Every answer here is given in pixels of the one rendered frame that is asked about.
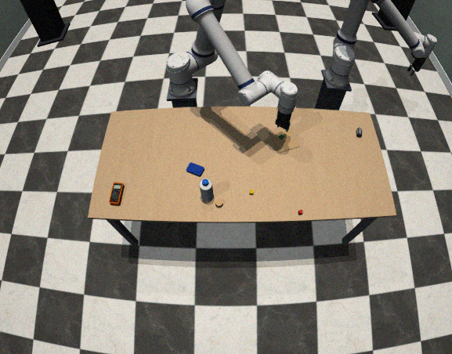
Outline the tan mat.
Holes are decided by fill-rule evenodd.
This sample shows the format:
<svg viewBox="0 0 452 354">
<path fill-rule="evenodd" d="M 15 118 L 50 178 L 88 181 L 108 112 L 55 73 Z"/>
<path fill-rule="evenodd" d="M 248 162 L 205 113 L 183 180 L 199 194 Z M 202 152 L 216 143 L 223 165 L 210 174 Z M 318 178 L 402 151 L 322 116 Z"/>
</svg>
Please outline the tan mat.
<svg viewBox="0 0 452 354">
<path fill-rule="evenodd" d="M 283 135 L 283 138 L 280 139 L 279 135 Z M 284 152 L 286 150 L 292 150 L 294 148 L 300 147 L 298 144 L 297 139 L 295 138 L 295 135 L 293 134 L 292 130 L 289 128 L 289 130 L 286 132 L 286 130 L 274 132 L 270 134 L 279 153 Z"/>
</svg>

